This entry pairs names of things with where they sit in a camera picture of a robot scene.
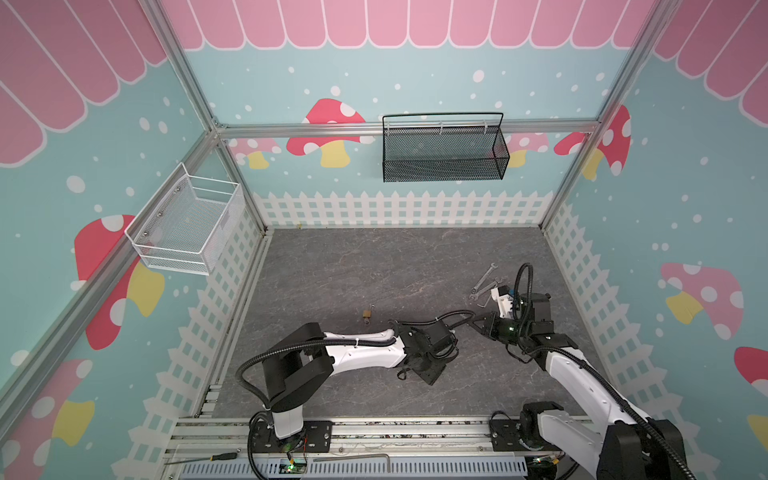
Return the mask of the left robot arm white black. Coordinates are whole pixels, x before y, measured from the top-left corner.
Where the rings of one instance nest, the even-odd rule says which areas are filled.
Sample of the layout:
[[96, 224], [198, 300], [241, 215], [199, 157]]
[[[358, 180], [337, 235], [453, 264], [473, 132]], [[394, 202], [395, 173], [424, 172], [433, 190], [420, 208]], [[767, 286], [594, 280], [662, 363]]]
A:
[[261, 401], [276, 438], [287, 441], [305, 431], [304, 404], [334, 375], [394, 369], [401, 380], [414, 373], [433, 385], [458, 357], [455, 329], [474, 316], [459, 309], [424, 322], [392, 320], [384, 331], [356, 335], [326, 332], [310, 322], [244, 361], [235, 379]]

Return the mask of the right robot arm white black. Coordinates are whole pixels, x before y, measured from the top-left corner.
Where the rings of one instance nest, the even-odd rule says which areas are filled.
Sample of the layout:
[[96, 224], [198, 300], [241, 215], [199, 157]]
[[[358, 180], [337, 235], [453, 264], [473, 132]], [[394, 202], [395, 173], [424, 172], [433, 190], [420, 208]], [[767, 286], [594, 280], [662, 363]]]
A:
[[533, 266], [523, 264], [512, 286], [497, 289], [498, 310], [472, 320], [482, 336], [504, 345], [515, 360], [534, 362], [555, 379], [590, 422], [551, 401], [522, 407], [516, 435], [538, 451], [557, 447], [595, 479], [692, 479], [683, 436], [623, 396], [592, 366], [577, 344], [554, 329], [550, 297], [533, 290]]

